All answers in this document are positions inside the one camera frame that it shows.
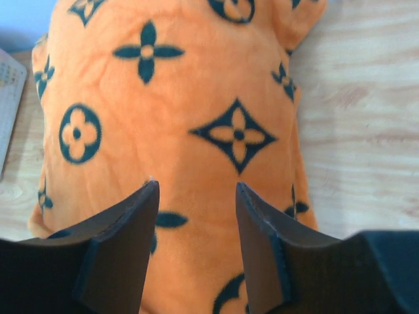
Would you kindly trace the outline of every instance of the plush pillow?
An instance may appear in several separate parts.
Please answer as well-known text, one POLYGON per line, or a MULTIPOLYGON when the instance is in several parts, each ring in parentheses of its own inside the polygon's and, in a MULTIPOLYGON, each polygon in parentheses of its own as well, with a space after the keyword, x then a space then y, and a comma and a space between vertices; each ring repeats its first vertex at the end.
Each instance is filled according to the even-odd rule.
POLYGON ((33 49, 45 159, 29 228, 76 224, 150 176, 144 313, 246 312, 236 183, 317 228, 289 55, 326 0, 59 0, 33 49))

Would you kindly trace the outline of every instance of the wooden table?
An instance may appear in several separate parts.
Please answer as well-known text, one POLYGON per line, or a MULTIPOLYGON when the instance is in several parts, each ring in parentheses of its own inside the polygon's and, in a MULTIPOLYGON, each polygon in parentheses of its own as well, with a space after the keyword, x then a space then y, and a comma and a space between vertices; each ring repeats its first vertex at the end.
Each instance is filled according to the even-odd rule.
MULTIPOLYGON (((419 228, 419 2, 340 0, 294 53, 301 146, 322 232, 419 228)), ((16 58, 30 69, 30 53, 16 58)), ((4 179, 0 237, 29 237, 43 159, 30 74, 4 179)))

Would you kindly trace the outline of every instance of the four-petal flower motif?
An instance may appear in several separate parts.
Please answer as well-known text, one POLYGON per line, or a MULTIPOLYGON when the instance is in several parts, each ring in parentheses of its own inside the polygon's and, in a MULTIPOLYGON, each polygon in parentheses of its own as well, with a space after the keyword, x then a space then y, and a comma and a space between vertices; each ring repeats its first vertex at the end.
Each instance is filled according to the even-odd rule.
MULTIPOLYGON (((240 296, 246 292, 246 285, 244 281, 244 273, 239 274, 235 278, 231 279, 218 294, 218 297, 214 301, 213 314, 220 314, 224 307, 232 306, 229 308, 231 313, 240 313, 240 307, 242 304, 240 296)), ((249 313, 249 304, 244 307, 244 313, 249 313)))
POLYGON ((295 189, 294 184, 291 187, 291 198, 293 200, 293 204, 289 206, 284 213, 297 220, 297 214, 305 213, 309 210, 309 206, 304 203, 303 201, 296 201, 295 200, 295 189))
POLYGON ((38 71, 34 74, 35 77, 35 83, 38 87, 38 96, 39 99, 42 98, 45 88, 54 75, 55 68, 53 66, 50 67, 50 56, 48 55, 48 58, 46 59, 46 64, 44 71, 38 71))
POLYGON ((97 9, 106 0, 76 0, 68 12, 77 14, 86 27, 87 23, 93 17, 97 9))
POLYGON ((46 178, 44 180, 44 187, 43 189, 38 191, 38 204, 41 208, 42 215, 44 215, 44 209, 51 209, 54 206, 52 200, 46 194, 46 178))
POLYGON ((60 126, 60 148, 64 158, 83 164, 98 151, 101 126, 95 113, 83 104, 70 107, 60 126))
MULTIPOLYGON (((164 229, 174 229, 183 226, 188 222, 188 219, 177 213, 169 211, 159 212, 157 214, 156 227, 164 229)), ((157 234, 153 236, 153 242, 151 244, 151 254, 154 254, 157 249, 157 234)))
POLYGON ((277 83, 283 86, 283 90, 286 92, 291 101, 294 102, 294 92, 295 90, 297 90, 297 87, 295 86, 293 80, 290 77, 288 77, 287 71, 285 70, 285 67, 283 66, 282 62, 280 64, 279 75, 275 72, 272 72, 272 77, 277 83))
POLYGON ((261 149, 277 140, 252 119, 238 99, 218 119, 189 133, 221 149, 239 174, 261 149))
POLYGON ((148 21, 139 36, 140 44, 127 44, 117 48, 113 54, 121 59, 139 59, 138 75, 148 84, 155 73, 155 59, 168 59, 183 55, 182 49, 166 44, 156 44, 157 34, 153 21, 148 21))
POLYGON ((237 24, 249 23, 255 15, 255 0, 208 0, 208 3, 220 17, 237 24), (248 12, 240 10, 239 1, 247 3, 248 12))

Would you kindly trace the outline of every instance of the orange fabric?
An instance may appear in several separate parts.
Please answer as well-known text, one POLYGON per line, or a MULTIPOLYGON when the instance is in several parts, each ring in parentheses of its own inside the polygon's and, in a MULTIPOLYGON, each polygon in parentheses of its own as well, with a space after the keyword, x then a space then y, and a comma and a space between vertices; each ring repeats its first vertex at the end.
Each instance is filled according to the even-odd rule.
POLYGON ((143 312, 245 313, 236 183, 317 228, 287 52, 325 6, 59 0, 33 49, 45 159, 29 228, 47 237, 152 176, 160 213, 143 312))

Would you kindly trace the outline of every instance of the calendar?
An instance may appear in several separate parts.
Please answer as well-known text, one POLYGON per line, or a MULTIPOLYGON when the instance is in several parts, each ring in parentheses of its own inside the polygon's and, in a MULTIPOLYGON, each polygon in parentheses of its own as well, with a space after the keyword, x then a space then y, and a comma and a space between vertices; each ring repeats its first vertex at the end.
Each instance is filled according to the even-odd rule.
POLYGON ((26 68, 0 49, 0 177, 26 77, 26 68))

